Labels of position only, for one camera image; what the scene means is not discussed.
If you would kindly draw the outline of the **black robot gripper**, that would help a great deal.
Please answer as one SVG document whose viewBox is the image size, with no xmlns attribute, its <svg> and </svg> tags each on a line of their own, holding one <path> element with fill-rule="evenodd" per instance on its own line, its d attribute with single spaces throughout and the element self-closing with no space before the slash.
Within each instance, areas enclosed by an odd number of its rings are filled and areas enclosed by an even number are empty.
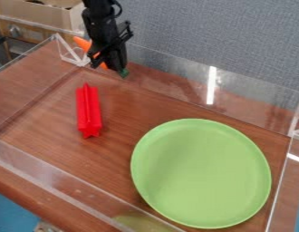
<svg viewBox="0 0 299 232">
<path fill-rule="evenodd" d="M 123 14 L 120 5 L 87 5 L 82 13 L 84 27 L 92 45 L 87 56 L 92 63 L 106 63 L 108 68 L 119 72 L 127 65 L 126 43 L 134 37 L 131 22 L 118 23 Z"/>
</svg>

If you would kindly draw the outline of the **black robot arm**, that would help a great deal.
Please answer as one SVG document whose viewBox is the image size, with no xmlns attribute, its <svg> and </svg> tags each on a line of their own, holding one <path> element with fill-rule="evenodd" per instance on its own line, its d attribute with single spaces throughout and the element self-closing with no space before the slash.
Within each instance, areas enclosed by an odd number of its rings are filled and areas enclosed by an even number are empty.
<svg viewBox="0 0 299 232">
<path fill-rule="evenodd" d="M 87 56 L 91 67 L 98 68 L 103 63 L 124 78 L 127 70 L 127 41 L 134 37 L 131 22 L 120 24 L 116 18 L 123 14 L 123 6 L 118 0 L 83 0 L 84 26 L 91 38 Z"/>
</svg>

